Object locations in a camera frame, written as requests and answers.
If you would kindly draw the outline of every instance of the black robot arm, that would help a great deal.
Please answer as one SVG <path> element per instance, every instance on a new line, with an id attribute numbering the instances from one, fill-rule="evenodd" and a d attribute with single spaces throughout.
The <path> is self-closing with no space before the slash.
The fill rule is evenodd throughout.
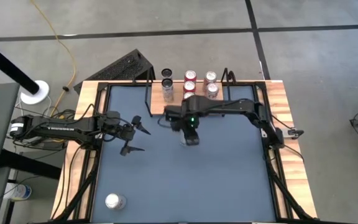
<path id="1" fill-rule="evenodd" d="M 197 132 L 199 118 L 209 114 L 242 114 L 257 128 L 264 131 L 269 146 L 282 148 L 283 134 L 268 122 L 264 105 L 250 99 L 234 101 L 210 100 L 205 96 L 191 96 L 182 101 L 181 106 L 168 105 L 165 107 L 165 119 L 171 123 L 174 131 L 182 130 L 187 145 L 199 143 Z"/>
<path id="2" fill-rule="evenodd" d="M 9 135 L 14 141 L 23 141 L 34 137 L 55 138 L 76 141 L 81 148 L 96 150 L 100 148 L 101 141 L 122 139 L 125 141 L 120 154 L 125 156 L 131 151 L 144 151 L 128 146 L 134 138 L 135 129 L 150 134 L 143 128 L 140 116 L 135 116 L 129 123 L 121 119 L 117 111 L 108 111 L 105 114 L 96 114 L 89 118 L 58 119 L 44 116 L 25 115 L 11 121 Z"/>

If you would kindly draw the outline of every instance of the gray floor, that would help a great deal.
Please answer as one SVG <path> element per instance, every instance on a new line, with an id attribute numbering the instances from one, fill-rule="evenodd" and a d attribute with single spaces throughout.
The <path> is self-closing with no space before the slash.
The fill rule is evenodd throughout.
<path id="1" fill-rule="evenodd" d="M 59 34 L 250 27 L 241 0 L 37 2 Z M 358 1 L 252 0 L 252 5 L 259 27 L 358 24 Z M 0 37 L 51 34 L 28 0 L 0 0 Z M 358 223 L 358 136 L 348 122 L 358 112 L 358 30 L 272 32 L 261 33 L 260 38 L 270 76 L 284 80 L 295 124 L 306 132 L 300 144 L 318 216 Z M 229 67 L 237 78 L 261 79 L 251 33 L 65 43 L 78 63 L 75 83 L 135 48 L 156 73 L 169 67 L 176 78 L 188 69 L 220 73 Z M 47 81 L 53 101 L 70 79 L 70 58 L 55 41 L 0 42 L 0 51 L 32 78 Z M 4 82 L 11 80 L 0 72 L 0 83 Z M 60 108 L 74 109 L 77 99 L 75 92 L 69 93 Z M 41 112 L 47 104 L 25 107 Z M 25 206 L 21 212 L 28 212 Z M 44 212 L 49 214 L 50 206 Z"/>

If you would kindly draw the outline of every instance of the wooden table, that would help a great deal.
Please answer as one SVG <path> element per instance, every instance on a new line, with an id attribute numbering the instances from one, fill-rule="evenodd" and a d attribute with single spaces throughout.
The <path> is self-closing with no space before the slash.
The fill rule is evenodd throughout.
<path id="1" fill-rule="evenodd" d="M 291 116 L 290 107 L 287 100 L 287 95 L 285 93 L 284 84 L 281 80 L 269 80 L 269 81 L 257 81 L 257 80 L 246 80 L 247 82 L 265 82 L 267 87 L 267 93 L 268 93 L 268 100 L 270 103 L 270 109 L 272 111 L 272 114 L 276 116 L 280 121 L 283 121 L 286 125 L 292 127 L 293 120 Z M 97 94 L 97 87 L 99 82 L 106 81 L 85 81 L 83 82 L 80 98 L 78 100 L 77 109 L 76 109 L 76 115 L 75 119 L 78 119 L 80 116 L 83 115 L 86 108 L 89 106 L 89 104 L 94 103 L 96 99 Z M 110 83 L 130 83 L 131 81 L 109 81 Z M 99 104 L 99 111 L 103 110 L 104 105 L 104 96 L 106 94 L 106 91 L 102 91 L 101 93 L 101 101 Z M 90 108 L 89 111 L 86 114 L 87 116 L 91 116 L 93 113 L 93 109 Z M 278 128 L 284 128 L 284 125 L 280 124 L 277 121 L 274 121 L 274 125 Z M 287 146 L 290 146 L 291 148 L 297 150 L 300 152 L 299 144 L 297 140 L 292 139 L 285 139 L 285 144 Z M 73 159 L 73 155 L 78 148 L 78 145 L 74 141 L 70 141 L 67 146 L 66 151 L 66 157 L 65 157 L 65 185 L 63 186 L 63 175 L 60 176 L 60 181 L 57 189 L 57 194 L 55 197 L 55 203 L 53 205 L 52 213 L 57 210 L 57 213 L 55 216 L 58 216 L 61 214 L 63 209 L 65 208 L 66 204 L 66 196 L 68 194 L 68 202 L 71 201 L 73 196 L 77 193 L 79 182 L 80 182 L 80 175 L 83 167 L 83 161 L 85 156 L 85 151 L 80 150 L 73 161 L 73 167 L 71 169 L 71 180 L 70 180 L 70 188 L 67 192 L 68 188 L 68 172 L 69 172 L 69 166 L 67 164 L 70 164 L 71 160 Z M 311 215 L 312 217 L 316 217 L 316 210 L 314 209 L 314 203 L 311 196 L 308 178 L 306 176 L 305 167 L 303 164 L 303 161 L 299 156 L 294 154 L 293 152 L 287 150 L 287 149 L 281 149 L 280 155 L 282 158 L 282 164 L 283 164 L 283 170 L 285 174 L 285 179 L 287 182 L 288 190 L 291 192 L 291 194 L 294 196 L 296 201 L 303 207 L 306 213 Z M 90 171 L 93 163 L 93 157 L 94 155 L 91 155 L 91 159 L 89 161 L 88 166 L 88 172 Z M 60 206 L 58 206 L 58 202 L 62 193 L 63 189 L 63 198 L 62 202 L 60 203 Z M 280 213 L 282 214 L 282 218 L 287 217 L 287 214 L 285 212 L 285 206 L 284 206 L 284 200 L 283 196 L 280 192 L 280 190 L 276 187 L 277 191 L 277 198 L 279 203 L 279 209 Z M 84 193 L 82 203 L 81 203 L 81 209 L 80 209 L 80 216 L 79 218 L 85 217 L 85 211 L 86 211 L 86 204 L 88 202 L 88 190 Z"/>

